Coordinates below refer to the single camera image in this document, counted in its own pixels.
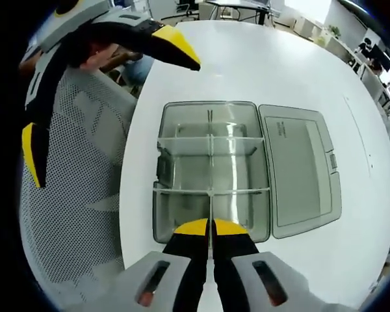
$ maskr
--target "office chair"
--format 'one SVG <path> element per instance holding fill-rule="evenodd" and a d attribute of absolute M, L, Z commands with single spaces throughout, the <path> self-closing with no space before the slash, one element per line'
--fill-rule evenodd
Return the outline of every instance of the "office chair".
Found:
<path fill-rule="evenodd" d="M 29 266 L 58 309 L 103 294 L 124 268 L 118 200 L 136 99 L 101 72 L 67 69 L 55 96 L 47 184 L 23 169 L 19 226 Z"/>

